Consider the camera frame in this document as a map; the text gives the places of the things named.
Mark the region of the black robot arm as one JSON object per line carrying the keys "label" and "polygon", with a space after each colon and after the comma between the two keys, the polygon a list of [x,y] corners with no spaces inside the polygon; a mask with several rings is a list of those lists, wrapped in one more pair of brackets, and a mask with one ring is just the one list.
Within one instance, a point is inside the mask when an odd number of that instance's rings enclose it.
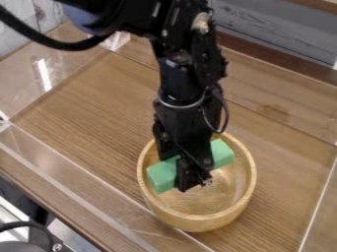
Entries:
{"label": "black robot arm", "polygon": [[158,66],[152,134],[161,160],[175,157],[173,186],[211,183],[211,137],[228,108],[219,80],[225,59],[216,45],[208,0],[57,0],[73,25],[92,35],[129,32],[148,39]]}

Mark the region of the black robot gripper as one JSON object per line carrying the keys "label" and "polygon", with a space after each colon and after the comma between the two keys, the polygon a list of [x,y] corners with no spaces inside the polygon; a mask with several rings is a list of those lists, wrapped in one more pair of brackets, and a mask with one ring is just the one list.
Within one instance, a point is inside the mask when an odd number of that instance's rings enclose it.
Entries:
{"label": "black robot gripper", "polygon": [[211,184],[211,136],[220,134],[228,122],[221,92],[201,92],[191,100],[179,100],[164,92],[153,105],[152,134],[160,160],[176,160],[175,187],[187,192]]}

